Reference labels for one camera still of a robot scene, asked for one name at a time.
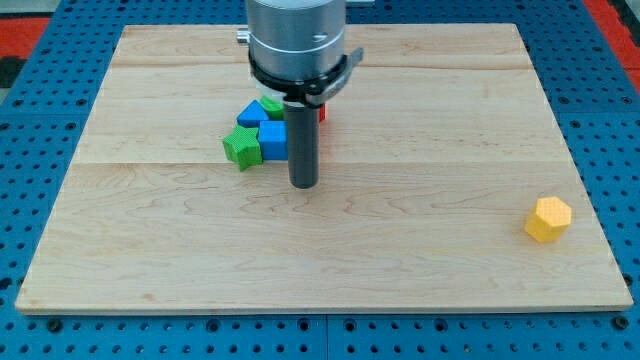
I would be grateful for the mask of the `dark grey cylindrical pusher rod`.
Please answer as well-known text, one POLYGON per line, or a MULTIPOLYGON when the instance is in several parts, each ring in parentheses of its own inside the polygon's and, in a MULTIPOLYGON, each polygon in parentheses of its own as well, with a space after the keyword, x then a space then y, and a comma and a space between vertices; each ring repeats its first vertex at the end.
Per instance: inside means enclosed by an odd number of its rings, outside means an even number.
POLYGON ((319 178, 319 113, 301 103, 284 103, 288 170, 299 189, 315 186, 319 178))

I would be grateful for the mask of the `black clamp ring mount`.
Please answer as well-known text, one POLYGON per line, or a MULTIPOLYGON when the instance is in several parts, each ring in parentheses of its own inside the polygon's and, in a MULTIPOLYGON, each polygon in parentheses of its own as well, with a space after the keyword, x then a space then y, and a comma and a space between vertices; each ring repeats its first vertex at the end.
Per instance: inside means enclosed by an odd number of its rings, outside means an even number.
POLYGON ((358 47, 343 54, 328 72, 308 80, 285 80, 263 70, 252 54, 248 55, 251 75, 256 87, 267 97, 279 102, 300 103, 306 107, 321 107, 337 95, 348 83, 353 69, 363 60, 364 49, 358 47))

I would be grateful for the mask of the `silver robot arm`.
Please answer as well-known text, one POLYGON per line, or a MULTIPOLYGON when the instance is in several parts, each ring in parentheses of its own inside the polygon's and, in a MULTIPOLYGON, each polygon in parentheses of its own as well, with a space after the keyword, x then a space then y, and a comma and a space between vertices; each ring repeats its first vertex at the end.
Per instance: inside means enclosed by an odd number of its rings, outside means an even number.
POLYGON ((288 171, 300 189, 319 178, 320 108, 347 84, 364 50, 345 52, 345 0, 247 0, 251 76, 263 95, 283 103, 288 171))

